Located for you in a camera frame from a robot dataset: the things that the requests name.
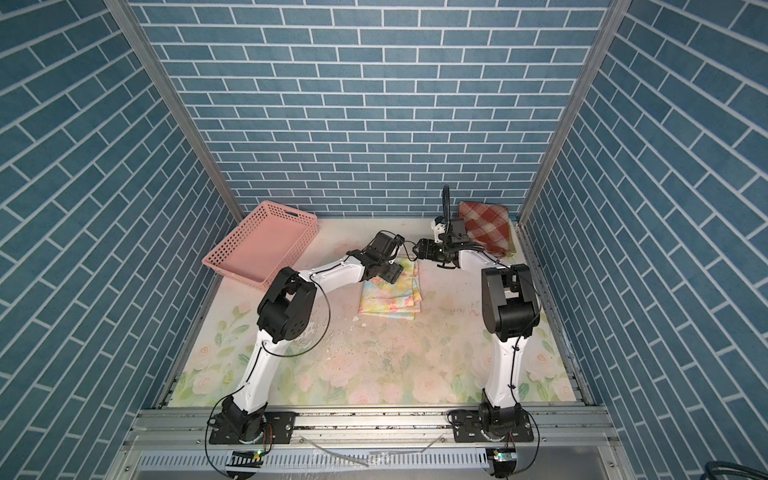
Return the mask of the pastel floral skirt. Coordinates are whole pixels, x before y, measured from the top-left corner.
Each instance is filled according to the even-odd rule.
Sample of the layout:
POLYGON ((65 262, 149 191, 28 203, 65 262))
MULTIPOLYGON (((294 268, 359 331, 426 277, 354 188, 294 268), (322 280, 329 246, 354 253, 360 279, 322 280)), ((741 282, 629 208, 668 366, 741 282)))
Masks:
POLYGON ((421 312, 421 288, 417 261, 402 258, 403 267, 394 284, 380 277, 368 280, 363 285, 359 313, 402 320, 414 320, 421 312))

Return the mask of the lemon print skirt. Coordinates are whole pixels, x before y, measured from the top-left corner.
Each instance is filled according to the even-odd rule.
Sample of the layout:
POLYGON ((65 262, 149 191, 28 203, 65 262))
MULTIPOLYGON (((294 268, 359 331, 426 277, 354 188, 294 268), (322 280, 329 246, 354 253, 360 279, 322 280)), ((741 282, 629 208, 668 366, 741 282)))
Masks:
POLYGON ((509 229, 508 256, 514 256, 518 251, 514 222, 508 221, 507 224, 509 229))

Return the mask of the red patterned skirt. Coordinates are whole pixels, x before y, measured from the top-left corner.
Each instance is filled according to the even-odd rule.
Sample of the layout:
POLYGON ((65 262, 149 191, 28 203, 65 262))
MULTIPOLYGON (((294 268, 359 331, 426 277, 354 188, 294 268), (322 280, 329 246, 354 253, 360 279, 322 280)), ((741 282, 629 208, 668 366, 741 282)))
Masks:
POLYGON ((509 211, 502 205, 461 202, 459 218, 464 221, 467 235, 497 257, 515 252, 511 238, 509 211))

